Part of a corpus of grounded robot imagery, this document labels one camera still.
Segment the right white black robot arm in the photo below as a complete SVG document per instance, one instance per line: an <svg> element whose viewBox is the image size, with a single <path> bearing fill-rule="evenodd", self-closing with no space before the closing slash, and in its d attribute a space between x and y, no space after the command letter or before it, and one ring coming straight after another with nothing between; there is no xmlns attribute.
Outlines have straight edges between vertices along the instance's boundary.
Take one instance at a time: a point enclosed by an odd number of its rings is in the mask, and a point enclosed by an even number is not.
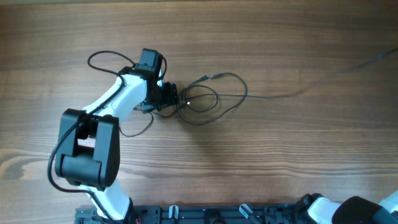
<svg viewBox="0 0 398 224"><path fill-rule="evenodd" d="M397 192L379 203L359 196L338 203L321 194L306 195L295 204L292 219L312 224L397 224Z"/></svg>

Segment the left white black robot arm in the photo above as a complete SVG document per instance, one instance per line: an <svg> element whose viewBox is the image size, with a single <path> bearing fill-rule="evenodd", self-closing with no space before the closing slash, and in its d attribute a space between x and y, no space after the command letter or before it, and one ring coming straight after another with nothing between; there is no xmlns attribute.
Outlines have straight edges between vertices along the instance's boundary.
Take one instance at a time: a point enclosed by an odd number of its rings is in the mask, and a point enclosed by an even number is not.
<svg viewBox="0 0 398 224"><path fill-rule="evenodd" d="M162 81L166 70L161 53L143 49L139 62L117 72L114 85L102 97L82 110L62 114L47 178L57 190L83 193L93 202L93 207L76 210L75 223L142 223L116 179L120 125L136 106L151 113L178 103L176 86ZM57 185L53 174L73 188Z"/></svg>

